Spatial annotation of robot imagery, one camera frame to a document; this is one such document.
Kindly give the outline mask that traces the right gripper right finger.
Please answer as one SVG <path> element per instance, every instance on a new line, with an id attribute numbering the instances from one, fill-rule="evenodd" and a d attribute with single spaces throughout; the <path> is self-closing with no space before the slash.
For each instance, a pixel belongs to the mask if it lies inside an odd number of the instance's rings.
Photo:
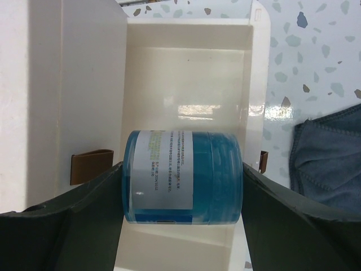
<path id="1" fill-rule="evenodd" d="M 360 215 L 308 199 L 243 165 L 254 270 L 360 270 Z"/>

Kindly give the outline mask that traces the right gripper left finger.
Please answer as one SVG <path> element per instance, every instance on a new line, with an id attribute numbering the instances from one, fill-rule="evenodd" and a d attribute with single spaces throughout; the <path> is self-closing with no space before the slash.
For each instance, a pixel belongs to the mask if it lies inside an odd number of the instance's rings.
<path id="1" fill-rule="evenodd" d="M 1 214 L 1 270 L 114 270 L 122 163 L 22 212 Z"/>

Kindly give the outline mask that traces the blue tape dispenser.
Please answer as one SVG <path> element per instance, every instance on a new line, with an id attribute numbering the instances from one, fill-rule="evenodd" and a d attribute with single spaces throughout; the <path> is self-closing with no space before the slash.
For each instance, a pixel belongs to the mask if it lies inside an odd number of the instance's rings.
<path id="1" fill-rule="evenodd" d="M 122 168 L 122 202 L 129 223 L 235 224 L 242 201 L 243 163 L 234 135 L 130 133 Z"/>

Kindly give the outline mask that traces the brown drawer pull tab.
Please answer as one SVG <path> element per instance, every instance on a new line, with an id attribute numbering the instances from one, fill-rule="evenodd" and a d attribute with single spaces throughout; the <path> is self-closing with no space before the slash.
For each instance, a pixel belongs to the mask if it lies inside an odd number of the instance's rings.
<path id="1" fill-rule="evenodd" d="M 72 155 L 70 185 L 81 185 L 101 175 L 113 165 L 114 151 L 99 149 Z"/>

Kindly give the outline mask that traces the dark blue cloth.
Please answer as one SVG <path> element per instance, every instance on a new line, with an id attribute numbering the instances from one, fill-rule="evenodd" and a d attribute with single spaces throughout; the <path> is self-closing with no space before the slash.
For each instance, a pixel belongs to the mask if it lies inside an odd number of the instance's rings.
<path id="1" fill-rule="evenodd" d="M 360 105 L 296 125 L 289 175 L 294 192 L 360 213 Z"/>

